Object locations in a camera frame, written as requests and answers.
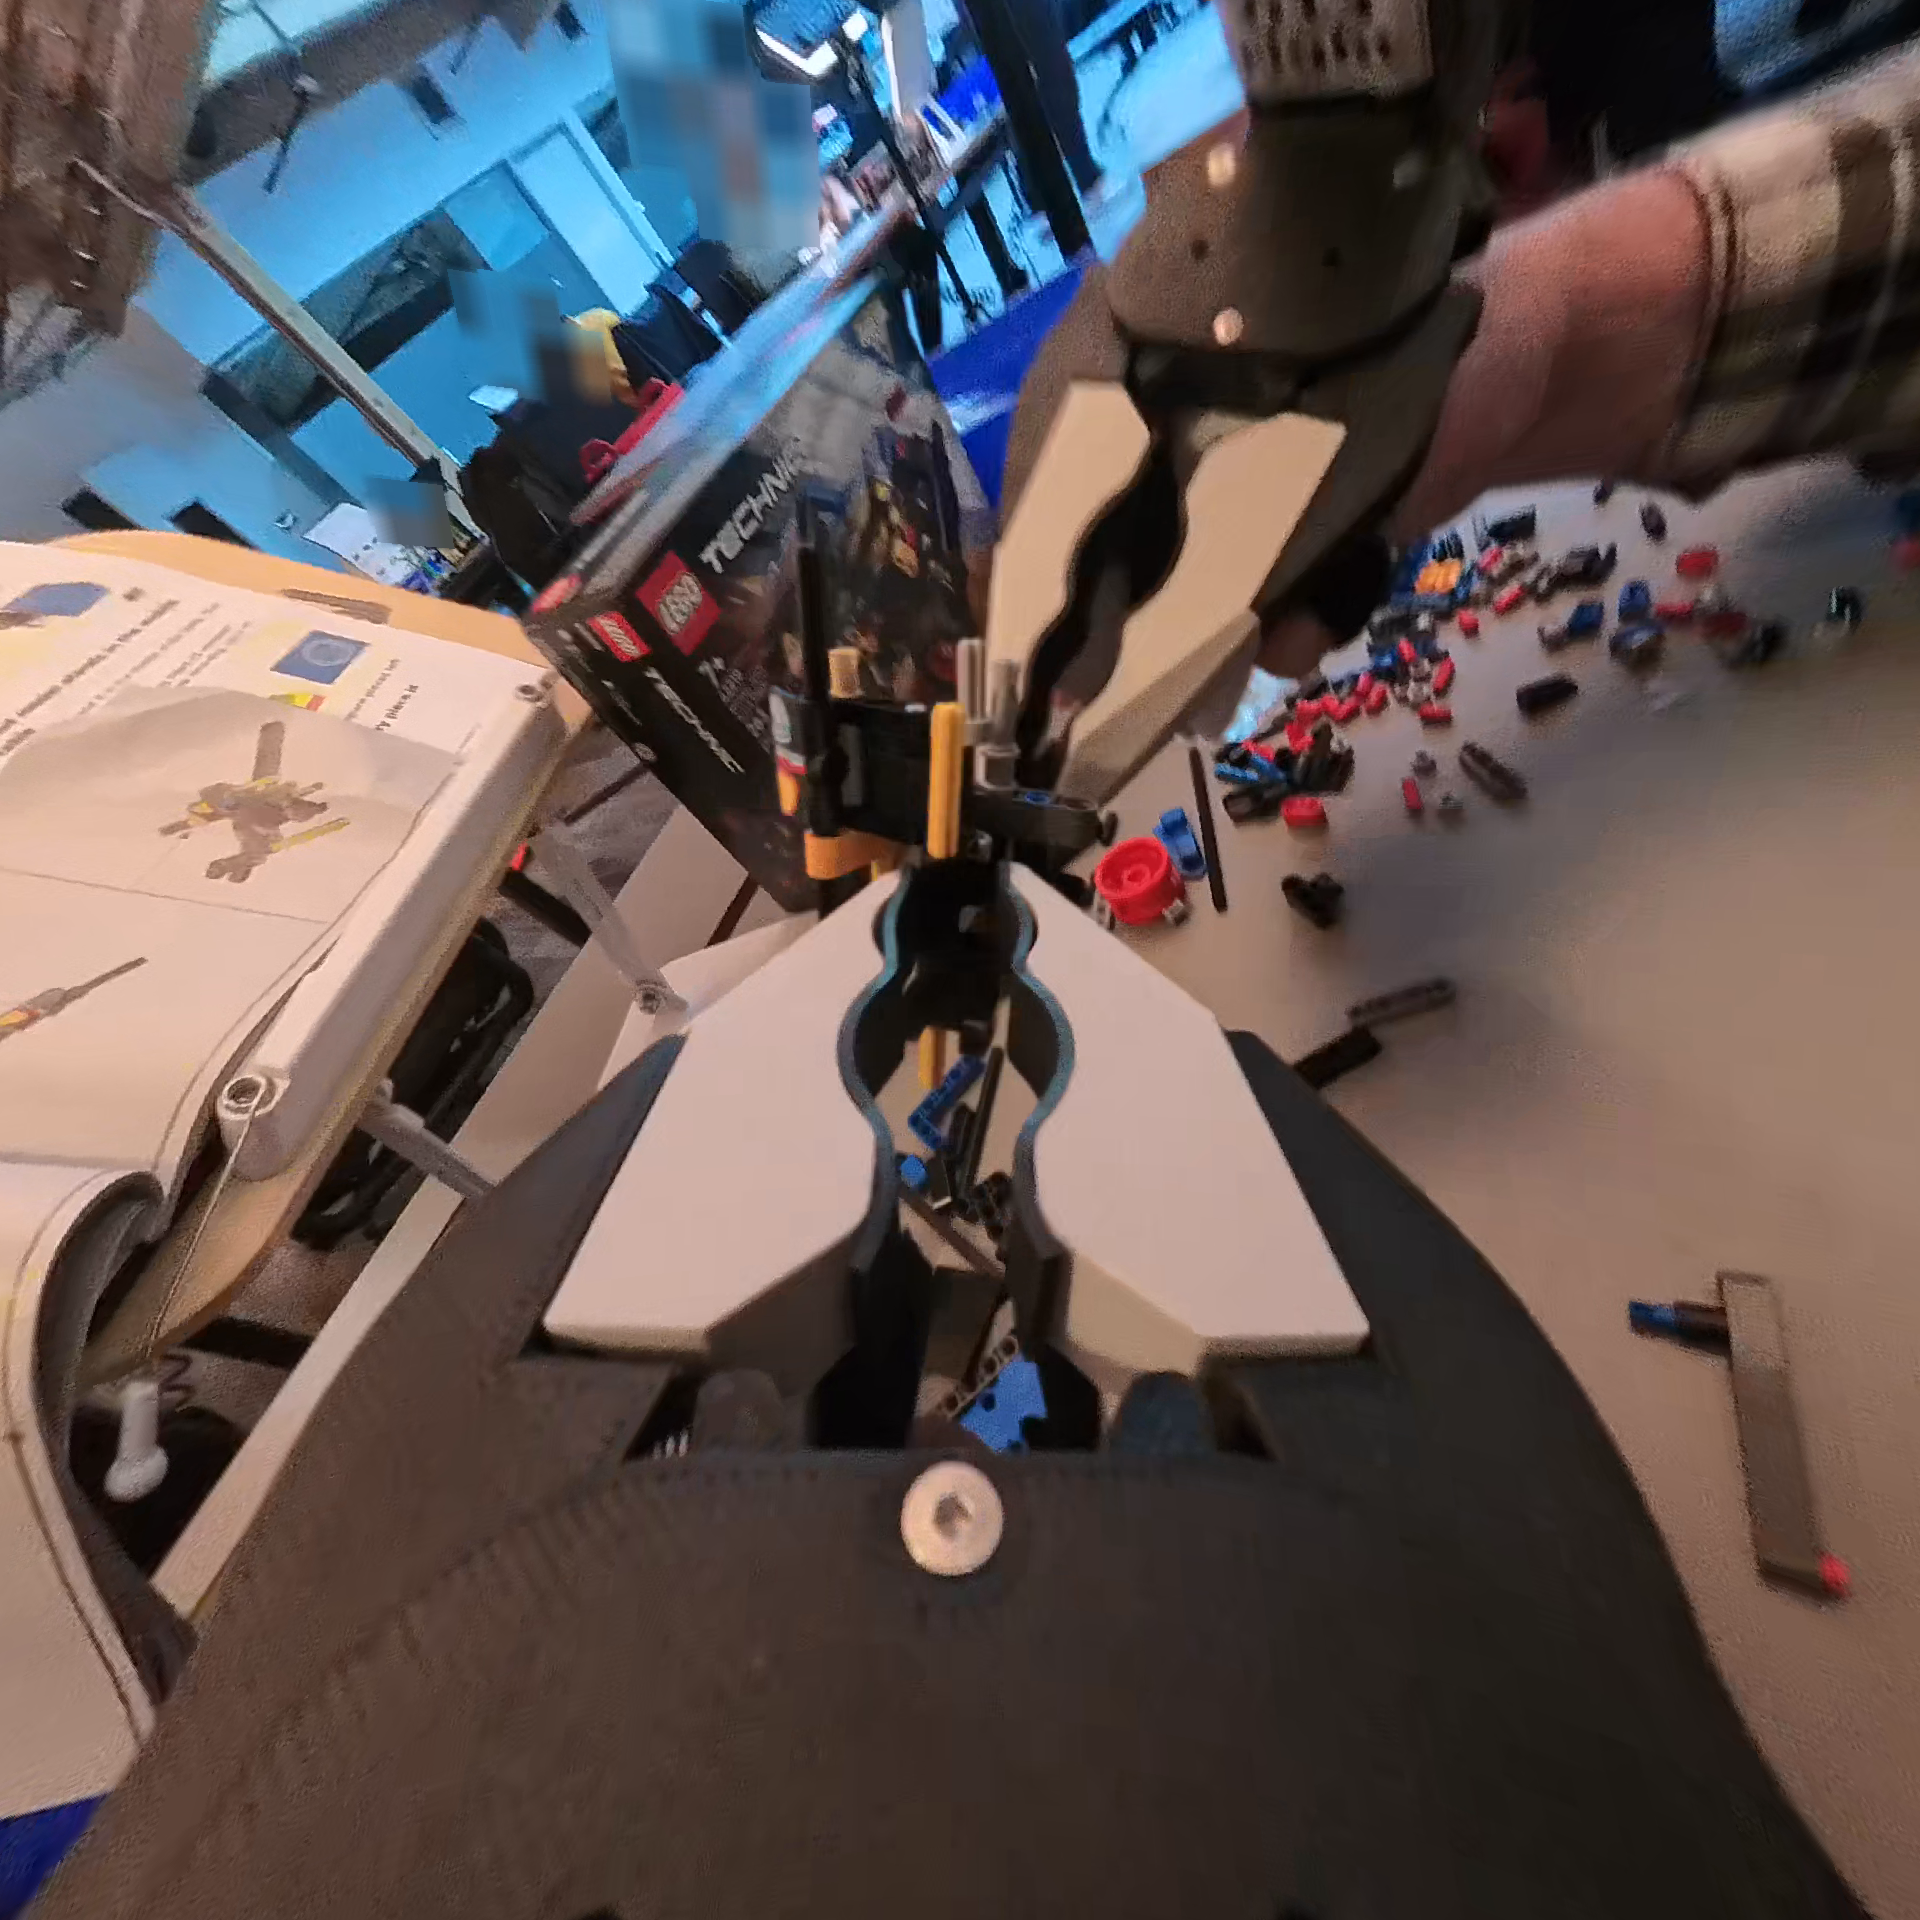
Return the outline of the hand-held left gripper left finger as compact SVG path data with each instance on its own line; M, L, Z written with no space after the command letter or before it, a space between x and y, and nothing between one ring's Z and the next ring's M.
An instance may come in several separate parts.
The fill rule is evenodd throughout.
M920 1254L893 1137L844 1029L885 973L900 881L663 967L592 1118L632 1118L543 1309L549 1343L636 1359L632 1448L900 1448L920 1391Z

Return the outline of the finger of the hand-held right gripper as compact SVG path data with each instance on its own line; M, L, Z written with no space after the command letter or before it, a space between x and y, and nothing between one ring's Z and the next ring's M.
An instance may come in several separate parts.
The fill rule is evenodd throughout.
M1067 454L1102 457L1116 492L1083 475L1046 507L1046 640L1069 665L1111 649L1107 678L1075 695L1052 789L1111 800L1171 736L1228 713L1255 665L1259 601L1337 461L1344 422L1283 414L1208 444L1173 513L1161 584L1133 599L1129 559L1144 547L1155 447L1132 409L1065 409L1046 433L1046 478ZM1081 523L1069 528L1069 507Z
M1043 758L1052 705L1132 604L1129 516L1149 430L1129 391L1071 379L1020 497L1000 516L988 601L991 692L1015 686L1005 740Z

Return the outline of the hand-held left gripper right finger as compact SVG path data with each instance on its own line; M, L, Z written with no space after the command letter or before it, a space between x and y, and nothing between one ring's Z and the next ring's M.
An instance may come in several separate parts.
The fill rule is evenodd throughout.
M1009 870L1009 908L1033 1345L1102 1412L1148 1375L1361 1355L1367 1309L1224 1029L1030 872Z

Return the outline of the toy brick assembly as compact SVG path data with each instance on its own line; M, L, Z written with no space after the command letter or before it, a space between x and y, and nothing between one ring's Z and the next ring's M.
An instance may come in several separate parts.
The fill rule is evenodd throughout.
M822 897L859 877L896 875L880 915L885 1011L919 1048L924 1091L953 1053L993 1045L1009 964L1005 875L1024 867L1079 910L1095 888L1071 870L1107 852L1117 819L1095 805L1017 784L1020 675L993 669L988 711L959 702L872 700L856 649L829 646L829 584L820 523L798 511L799 678L769 695L781 813L803 830L804 870Z

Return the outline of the instruction booklet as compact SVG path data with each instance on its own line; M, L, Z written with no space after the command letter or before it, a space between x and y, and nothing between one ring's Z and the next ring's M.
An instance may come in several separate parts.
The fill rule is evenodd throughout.
M88 1331L123 1495L214 1208L324 1171L564 755L540 665L151 559L5 543L5 1825L84 1817L184 1655L75 1488Z

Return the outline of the person's right forearm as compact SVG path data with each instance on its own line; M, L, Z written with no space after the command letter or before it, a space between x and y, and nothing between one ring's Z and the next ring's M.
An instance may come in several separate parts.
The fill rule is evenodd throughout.
M1687 496L1917 465L1917 46L1675 145L1705 233L1696 361L1652 471Z

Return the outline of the grey desk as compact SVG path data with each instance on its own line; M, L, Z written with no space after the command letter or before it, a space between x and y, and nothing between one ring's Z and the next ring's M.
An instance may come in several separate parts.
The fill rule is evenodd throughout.
M592 1095L313 1409L44 1915L1915 1915L1909 779L1230 852L1129 943L1224 1029L1372 1336L1148 1375L1067 1440L632 1446L537 1333ZM1425 976L1326 1091L1288 1062ZM1756 1560L1728 1352L1780 1297L1846 1600Z

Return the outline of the person's right hand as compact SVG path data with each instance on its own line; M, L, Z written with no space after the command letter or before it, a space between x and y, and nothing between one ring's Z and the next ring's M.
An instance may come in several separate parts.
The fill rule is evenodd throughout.
M1487 492L1667 479L1719 307L1709 237L1668 161L1500 229L1462 272L1478 327L1383 537L1405 543Z

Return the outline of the pile of small toy pieces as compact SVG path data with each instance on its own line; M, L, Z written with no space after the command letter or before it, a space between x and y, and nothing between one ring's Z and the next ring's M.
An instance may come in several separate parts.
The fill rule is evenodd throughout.
M1413 548L1401 596L1307 678L1255 695L1216 750L1233 827L1341 846L1500 827L1573 839L1647 816L1819 808L1909 779L1909 672L1878 521L1829 475L1683 509L1639 488L1502 500ZM1526 782L1502 807L1476 740Z

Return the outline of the black pole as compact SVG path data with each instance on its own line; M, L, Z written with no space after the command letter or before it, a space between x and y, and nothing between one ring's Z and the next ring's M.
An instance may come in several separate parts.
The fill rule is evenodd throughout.
M959 1L956 14L998 88L1027 199L1071 267L1092 248L1087 215L1102 201L1107 174L1087 137L1067 5Z

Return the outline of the red toy wheel hub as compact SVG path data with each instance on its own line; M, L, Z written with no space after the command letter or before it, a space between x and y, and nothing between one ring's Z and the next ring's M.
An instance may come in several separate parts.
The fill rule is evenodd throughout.
M1092 869L1095 910L1112 928L1187 924L1187 877L1157 835L1140 835L1107 847Z

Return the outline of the black building toy box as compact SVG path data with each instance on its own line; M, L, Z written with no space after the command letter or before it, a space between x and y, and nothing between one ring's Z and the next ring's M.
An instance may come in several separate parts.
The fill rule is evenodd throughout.
M807 910L777 800L774 688L803 688L798 550L859 692L953 695L991 507L885 278L767 301L622 445L523 627L608 732L779 904Z

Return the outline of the grey flat toy beam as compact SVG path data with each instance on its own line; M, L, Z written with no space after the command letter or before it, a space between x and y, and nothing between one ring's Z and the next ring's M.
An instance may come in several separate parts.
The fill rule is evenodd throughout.
M1819 1600L1846 1600L1852 1573L1825 1544L1816 1515L1777 1292L1763 1276L1720 1269L1716 1293L1758 1567L1769 1581Z

